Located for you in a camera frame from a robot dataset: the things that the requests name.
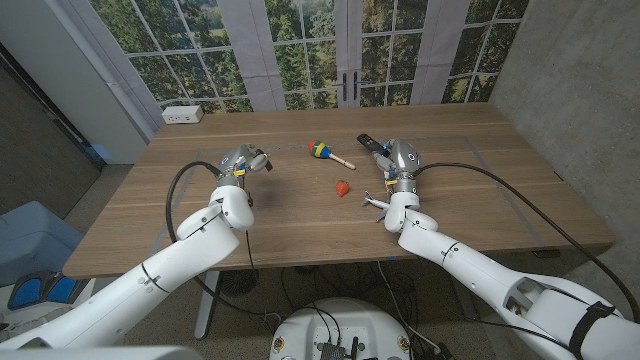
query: maraca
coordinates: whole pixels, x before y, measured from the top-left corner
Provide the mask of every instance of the maraca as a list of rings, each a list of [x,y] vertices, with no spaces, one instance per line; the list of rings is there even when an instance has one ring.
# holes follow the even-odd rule
[[[311,152],[311,155],[321,158],[321,159],[333,159],[337,162],[339,162],[340,164],[348,167],[351,170],[355,170],[356,166],[353,165],[352,163],[341,159],[335,155],[333,155],[331,153],[331,150],[329,150],[329,148],[327,147],[327,145],[325,145],[322,141],[318,141],[318,140],[312,140],[309,143],[309,151]]]

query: concrete wall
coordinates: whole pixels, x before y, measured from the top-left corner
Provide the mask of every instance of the concrete wall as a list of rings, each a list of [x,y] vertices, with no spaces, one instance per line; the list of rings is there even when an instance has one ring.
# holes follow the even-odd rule
[[[638,19],[637,0],[531,0],[489,102],[615,232],[600,259],[640,298]],[[630,314],[595,266],[562,262]]]
[[[138,159],[145,142],[44,1],[1,1],[0,42],[107,163]]]

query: wooden handle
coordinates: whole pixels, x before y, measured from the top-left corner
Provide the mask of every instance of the wooden handle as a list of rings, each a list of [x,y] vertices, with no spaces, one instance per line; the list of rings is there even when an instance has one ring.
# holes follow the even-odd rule
[[[346,161],[346,160],[344,160],[344,159],[341,159],[341,158],[339,158],[339,157],[337,157],[337,156],[335,156],[335,155],[333,155],[333,154],[329,154],[329,157],[330,157],[331,159],[333,159],[333,160],[335,160],[335,161],[339,162],[340,164],[342,164],[342,165],[344,165],[344,166],[348,167],[348,168],[349,168],[349,169],[351,169],[351,170],[355,170],[355,169],[356,169],[356,166],[355,166],[355,165],[353,165],[352,163],[350,163],[350,162],[348,162],[348,161]]]

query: blue chair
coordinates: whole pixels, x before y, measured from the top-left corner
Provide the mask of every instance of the blue chair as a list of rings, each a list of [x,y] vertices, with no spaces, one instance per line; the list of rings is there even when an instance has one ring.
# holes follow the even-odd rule
[[[61,271],[82,234],[37,201],[0,216],[0,287],[37,271]]]

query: door handle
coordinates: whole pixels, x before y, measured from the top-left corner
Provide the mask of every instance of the door handle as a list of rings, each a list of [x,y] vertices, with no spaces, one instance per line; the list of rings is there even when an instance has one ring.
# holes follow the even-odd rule
[[[353,100],[358,98],[358,72],[353,72]]]
[[[342,101],[347,101],[347,73],[342,74],[342,84],[334,86],[342,86]]]

